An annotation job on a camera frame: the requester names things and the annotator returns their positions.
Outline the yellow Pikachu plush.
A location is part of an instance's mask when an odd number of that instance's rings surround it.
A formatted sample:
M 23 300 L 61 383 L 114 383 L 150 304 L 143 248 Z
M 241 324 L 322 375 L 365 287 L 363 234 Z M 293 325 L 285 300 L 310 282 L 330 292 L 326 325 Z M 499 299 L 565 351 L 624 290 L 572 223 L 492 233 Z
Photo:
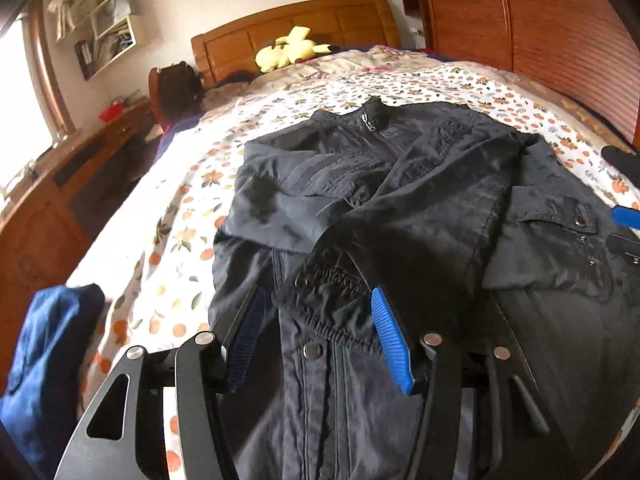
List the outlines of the yellow Pikachu plush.
M 255 54 L 255 64 L 266 74 L 331 53 L 330 44 L 316 44 L 309 38 L 309 34 L 309 27 L 294 26 L 288 36 L 280 37 L 274 40 L 272 46 L 260 49 Z

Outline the wooden chair with bag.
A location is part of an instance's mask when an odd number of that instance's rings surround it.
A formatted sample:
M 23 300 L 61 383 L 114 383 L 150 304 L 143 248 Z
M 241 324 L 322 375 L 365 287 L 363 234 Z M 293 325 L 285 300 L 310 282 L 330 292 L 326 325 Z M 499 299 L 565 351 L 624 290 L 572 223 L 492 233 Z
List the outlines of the wooden chair with bag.
M 153 67 L 148 83 L 151 110 L 164 131 L 201 113 L 204 89 L 198 73 L 187 62 Z

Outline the white wall shelf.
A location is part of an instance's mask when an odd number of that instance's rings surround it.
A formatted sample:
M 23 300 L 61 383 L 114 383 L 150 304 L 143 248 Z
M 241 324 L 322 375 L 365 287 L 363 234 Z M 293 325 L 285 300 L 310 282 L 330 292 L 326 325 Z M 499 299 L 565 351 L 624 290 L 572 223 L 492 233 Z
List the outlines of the white wall shelf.
M 74 18 L 76 28 L 65 39 L 76 39 L 74 51 L 85 80 L 144 43 L 138 0 L 76 0 Z

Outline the floral quilt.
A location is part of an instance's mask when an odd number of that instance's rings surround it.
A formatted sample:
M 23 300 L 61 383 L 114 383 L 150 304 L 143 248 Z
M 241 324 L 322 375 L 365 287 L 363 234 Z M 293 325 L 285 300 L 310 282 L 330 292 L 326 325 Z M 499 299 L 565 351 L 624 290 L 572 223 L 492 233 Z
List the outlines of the floral quilt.
M 346 50 L 277 68 L 270 73 L 236 73 L 204 94 L 214 110 L 243 96 L 297 89 L 320 91 L 320 106 L 346 108 L 366 96 L 390 104 L 446 101 L 466 104 L 525 131 L 551 131 L 579 142 L 617 142 L 614 129 L 585 105 L 525 76 L 474 62 L 446 62 L 418 52 L 376 46 Z

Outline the wooden louvered wardrobe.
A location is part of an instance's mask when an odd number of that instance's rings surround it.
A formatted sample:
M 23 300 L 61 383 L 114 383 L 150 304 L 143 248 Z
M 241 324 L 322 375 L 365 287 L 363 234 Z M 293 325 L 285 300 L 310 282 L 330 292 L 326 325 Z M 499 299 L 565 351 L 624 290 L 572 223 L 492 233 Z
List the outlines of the wooden louvered wardrobe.
M 404 0 L 429 49 L 559 91 L 639 144 L 639 23 L 615 0 Z

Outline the orange print bed sheet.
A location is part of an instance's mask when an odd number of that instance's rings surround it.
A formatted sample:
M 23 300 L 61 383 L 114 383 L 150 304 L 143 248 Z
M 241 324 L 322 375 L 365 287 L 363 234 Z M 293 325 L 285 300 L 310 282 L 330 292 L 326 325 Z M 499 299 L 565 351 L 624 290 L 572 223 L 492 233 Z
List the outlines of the orange print bed sheet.
M 334 104 L 328 111 L 347 113 L 367 97 L 348 110 Z M 70 277 L 75 286 L 98 283 L 111 299 L 82 362 L 80 408 L 128 347 L 169 349 L 207 327 L 214 237 L 231 205 L 244 146 L 315 110 L 326 110 L 318 89 L 251 94 L 177 129 Z M 544 136 L 559 162 L 605 203 L 638 207 L 638 190 L 601 158 L 606 143 L 525 132 Z

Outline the black jacket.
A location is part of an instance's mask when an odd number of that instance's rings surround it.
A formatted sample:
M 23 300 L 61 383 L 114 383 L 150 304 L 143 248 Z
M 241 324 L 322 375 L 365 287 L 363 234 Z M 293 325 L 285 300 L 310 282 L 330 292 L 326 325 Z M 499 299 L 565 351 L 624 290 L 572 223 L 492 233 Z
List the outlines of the black jacket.
M 214 241 L 212 318 L 265 322 L 221 407 L 243 479 L 634 479 L 639 265 L 538 134 L 370 99 L 250 141 Z M 420 390 L 390 377 L 383 285 Z

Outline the long wooden desk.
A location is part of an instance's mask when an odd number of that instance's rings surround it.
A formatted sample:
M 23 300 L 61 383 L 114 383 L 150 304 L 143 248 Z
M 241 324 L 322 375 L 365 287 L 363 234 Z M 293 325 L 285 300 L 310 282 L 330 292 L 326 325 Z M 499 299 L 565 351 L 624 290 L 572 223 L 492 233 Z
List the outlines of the long wooden desk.
M 155 143 L 146 136 L 154 124 L 142 98 L 101 129 L 76 136 L 1 219 L 2 385 L 32 296 L 66 282 L 149 169 Z

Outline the red bowl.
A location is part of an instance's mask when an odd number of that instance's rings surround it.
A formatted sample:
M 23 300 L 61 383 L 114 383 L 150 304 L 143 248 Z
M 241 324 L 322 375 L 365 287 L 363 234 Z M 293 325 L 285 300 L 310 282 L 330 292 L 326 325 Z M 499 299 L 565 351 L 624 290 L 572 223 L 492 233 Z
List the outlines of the red bowl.
M 125 104 L 123 102 L 115 102 L 102 110 L 102 112 L 99 114 L 99 120 L 101 122 L 104 122 L 104 124 L 109 124 L 113 120 L 122 116 L 124 110 Z

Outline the folded blue garment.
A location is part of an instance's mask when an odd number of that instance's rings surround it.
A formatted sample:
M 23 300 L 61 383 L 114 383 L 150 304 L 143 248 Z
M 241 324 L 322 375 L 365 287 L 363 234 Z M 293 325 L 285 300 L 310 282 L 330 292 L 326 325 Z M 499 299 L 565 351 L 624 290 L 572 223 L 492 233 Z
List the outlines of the folded blue garment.
M 96 284 L 35 293 L 1 396 L 1 477 L 52 479 L 77 424 L 79 370 L 103 312 Z

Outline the window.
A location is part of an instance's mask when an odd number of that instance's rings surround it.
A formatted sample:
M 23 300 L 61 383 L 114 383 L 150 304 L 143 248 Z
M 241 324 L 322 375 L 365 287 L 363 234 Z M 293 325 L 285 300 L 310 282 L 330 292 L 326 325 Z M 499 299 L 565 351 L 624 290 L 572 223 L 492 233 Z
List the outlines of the window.
M 28 0 L 1 35 L 1 197 L 75 132 L 53 68 L 44 0 Z

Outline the black garment at bed edge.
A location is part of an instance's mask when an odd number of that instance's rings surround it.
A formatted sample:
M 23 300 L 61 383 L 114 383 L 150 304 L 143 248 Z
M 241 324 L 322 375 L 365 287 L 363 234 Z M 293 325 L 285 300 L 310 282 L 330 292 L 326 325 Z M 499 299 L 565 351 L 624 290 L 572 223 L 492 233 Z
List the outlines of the black garment at bed edge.
M 640 158 L 607 145 L 601 150 L 602 158 L 621 172 L 636 188 L 640 188 Z

